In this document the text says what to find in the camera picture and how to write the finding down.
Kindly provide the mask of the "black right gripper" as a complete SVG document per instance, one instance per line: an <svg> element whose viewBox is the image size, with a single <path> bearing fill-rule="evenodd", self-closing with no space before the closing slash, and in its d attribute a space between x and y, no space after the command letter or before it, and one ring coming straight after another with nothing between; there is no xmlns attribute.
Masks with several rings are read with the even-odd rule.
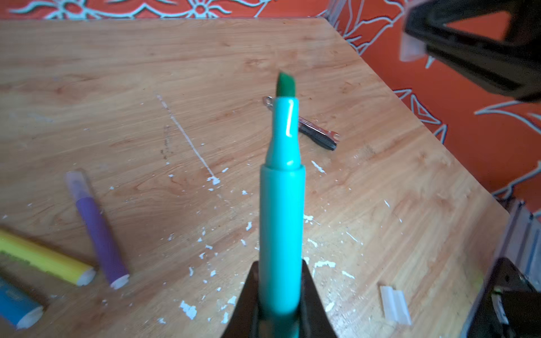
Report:
<svg viewBox="0 0 541 338"><path fill-rule="evenodd" d="M497 41L449 27L463 19L505 11L510 24ZM403 32L426 44L426 55L492 94L540 100L539 1L413 1Z"/></svg>

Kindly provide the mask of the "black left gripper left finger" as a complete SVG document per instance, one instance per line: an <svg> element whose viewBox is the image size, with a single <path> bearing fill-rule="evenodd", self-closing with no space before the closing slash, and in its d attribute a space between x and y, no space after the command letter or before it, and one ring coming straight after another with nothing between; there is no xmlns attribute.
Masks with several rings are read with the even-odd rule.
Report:
<svg viewBox="0 0 541 338"><path fill-rule="evenodd" d="M259 337L259 262L249 270L245 285L222 338Z"/></svg>

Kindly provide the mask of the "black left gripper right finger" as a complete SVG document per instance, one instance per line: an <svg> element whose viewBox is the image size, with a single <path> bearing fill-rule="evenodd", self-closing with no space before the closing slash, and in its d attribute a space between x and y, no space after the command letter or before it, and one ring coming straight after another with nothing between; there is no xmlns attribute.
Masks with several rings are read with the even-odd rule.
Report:
<svg viewBox="0 0 541 338"><path fill-rule="evenodd" d="M300 337L338 337L328 320L305 260L302 261L301 272Z"/></svg>

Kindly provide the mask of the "purple marker pen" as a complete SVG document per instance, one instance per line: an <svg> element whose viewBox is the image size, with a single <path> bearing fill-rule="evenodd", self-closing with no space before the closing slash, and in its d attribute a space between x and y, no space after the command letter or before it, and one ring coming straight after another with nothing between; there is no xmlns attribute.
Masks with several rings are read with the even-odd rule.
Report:
<svg viewBox="0 0 541 338"><path fill-rule="evenodd" d="M128 284L130 274L123 262L120 249L108 227L105 217L83 172L66 173L66 184L75 201L76 208L86 225L93 243L100 268L110 287L119 290Z"/></svg>

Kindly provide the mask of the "green marker pen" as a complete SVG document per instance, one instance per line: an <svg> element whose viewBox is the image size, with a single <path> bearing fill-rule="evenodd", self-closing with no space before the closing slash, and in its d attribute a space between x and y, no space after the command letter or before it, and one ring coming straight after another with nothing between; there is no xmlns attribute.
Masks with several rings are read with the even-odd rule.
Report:
<svg viewBox="0 0 541 338"><path fill-rule="evenodd" d="M260 334L298 337L306 170L293 76L279 73L272 109L271 139L260 171Z"/></svg>

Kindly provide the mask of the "yellow highlighter pen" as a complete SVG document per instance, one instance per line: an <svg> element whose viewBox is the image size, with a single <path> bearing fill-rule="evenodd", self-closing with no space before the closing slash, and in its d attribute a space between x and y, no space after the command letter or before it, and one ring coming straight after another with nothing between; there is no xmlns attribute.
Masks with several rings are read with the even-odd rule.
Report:
<svg viewBox="0 0 541 338"><path fill-rule="evenodd" d="M1 253L79 287L90 284L97 274L86 263L4 230L1 230Z"/></svg>

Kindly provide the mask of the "blue marker pen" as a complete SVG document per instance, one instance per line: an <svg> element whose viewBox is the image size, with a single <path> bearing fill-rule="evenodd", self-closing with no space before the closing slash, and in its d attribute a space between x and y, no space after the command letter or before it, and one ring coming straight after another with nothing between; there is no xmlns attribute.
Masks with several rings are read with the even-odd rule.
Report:
<svg viewBox="0 0 541 338"><path fill-rule="evenodd" d="M1 318L17 330L25 330L37 323L44 307L25 292L1 278Z"/></svg>

